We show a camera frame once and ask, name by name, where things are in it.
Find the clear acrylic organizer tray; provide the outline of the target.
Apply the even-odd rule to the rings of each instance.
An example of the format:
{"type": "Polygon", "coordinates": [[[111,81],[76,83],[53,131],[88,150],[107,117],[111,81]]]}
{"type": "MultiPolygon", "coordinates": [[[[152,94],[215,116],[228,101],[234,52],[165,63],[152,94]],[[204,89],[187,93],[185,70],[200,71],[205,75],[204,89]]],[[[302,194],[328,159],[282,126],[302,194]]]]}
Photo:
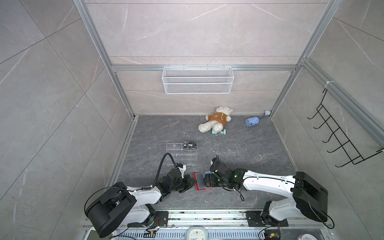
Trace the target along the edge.
{"type": "Polygon", "coordinates": [[[166,143],[166,152],[172,155],[176,163],[180,163],[186,166],[196,166],[198,163],[198,148],[196,150],[184,149],[183,143],[184,142],[166,143]]]}

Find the black VIP credit card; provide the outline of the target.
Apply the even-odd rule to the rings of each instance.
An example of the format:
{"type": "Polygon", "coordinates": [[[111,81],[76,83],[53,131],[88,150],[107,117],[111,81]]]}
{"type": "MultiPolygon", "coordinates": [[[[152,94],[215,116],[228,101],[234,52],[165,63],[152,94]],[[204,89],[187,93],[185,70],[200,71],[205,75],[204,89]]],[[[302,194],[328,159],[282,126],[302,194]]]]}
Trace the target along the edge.
{"type": "Polygon", "coordinates": [[[198,148],[197,142],[184,142],[183,148],[188,150],[196,150],[198,148]]]}

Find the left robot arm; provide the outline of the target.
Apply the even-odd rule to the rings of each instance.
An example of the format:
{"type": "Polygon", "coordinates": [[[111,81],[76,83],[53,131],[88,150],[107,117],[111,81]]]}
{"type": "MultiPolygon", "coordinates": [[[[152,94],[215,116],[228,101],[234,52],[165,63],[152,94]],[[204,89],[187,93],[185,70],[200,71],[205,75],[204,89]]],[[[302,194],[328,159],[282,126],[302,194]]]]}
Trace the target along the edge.
{"type": "Polygon", "coordinates": [[[177,164],[170,153],[165,153],[152,185],[133,188],[117,182],[104,187],[96,191],[104,191],[102,195],[92,203],[84,204],[85,216],[101,238],[114,232],[122,223],[149,226],[156,215],[152,205],[164,201],[172,192],[184,193],[197,184],[185,170],[185,165],[177,164]]]}

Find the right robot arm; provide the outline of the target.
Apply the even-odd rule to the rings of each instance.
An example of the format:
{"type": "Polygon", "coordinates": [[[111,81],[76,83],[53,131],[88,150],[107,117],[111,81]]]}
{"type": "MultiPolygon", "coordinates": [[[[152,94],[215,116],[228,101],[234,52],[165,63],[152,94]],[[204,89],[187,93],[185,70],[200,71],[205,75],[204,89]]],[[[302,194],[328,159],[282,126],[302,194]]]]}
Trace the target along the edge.
{"type": "Polygon", "coordinates": [[[304,172],[294,176],[274,176],[256,173],[245,169],[225,171],[211,169],[204,177],[208,188],[221,187],[240,193],[262,191],[283,196],[279,201],[267,201],[256,222],[276,226],[288,218],[306,217],[327,224],[328,191],[304,172]]]}

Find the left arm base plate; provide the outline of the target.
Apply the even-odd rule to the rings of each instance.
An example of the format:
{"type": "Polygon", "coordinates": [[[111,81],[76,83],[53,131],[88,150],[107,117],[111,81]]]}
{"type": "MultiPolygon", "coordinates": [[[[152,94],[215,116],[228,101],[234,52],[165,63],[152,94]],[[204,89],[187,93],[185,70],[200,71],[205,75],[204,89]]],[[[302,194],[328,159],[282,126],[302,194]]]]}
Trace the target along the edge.
{"type": "Polygon", "coordinates": [[[153,216],[150,216],[149,220],[145,220],[144,223],[131,223],[127,224],[130,228],[155,228],[155,227],[167,227],[168,226],[168,211],[156,211],[153,216]]]}

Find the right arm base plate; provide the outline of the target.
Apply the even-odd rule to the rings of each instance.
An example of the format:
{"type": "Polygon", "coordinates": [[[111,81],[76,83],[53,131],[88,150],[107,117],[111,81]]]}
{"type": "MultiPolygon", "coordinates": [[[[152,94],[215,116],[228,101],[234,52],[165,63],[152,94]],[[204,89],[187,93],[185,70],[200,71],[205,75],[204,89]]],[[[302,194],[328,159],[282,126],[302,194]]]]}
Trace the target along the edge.
{"type": "Polygon", "coordinates": [[[273,219],[269,215],[264,215],[262,211],[246,211],[245,213],[249,227],[289,226],[288,221],[286,219],[284,219],[283,221],[278,221],[273,219]]]}

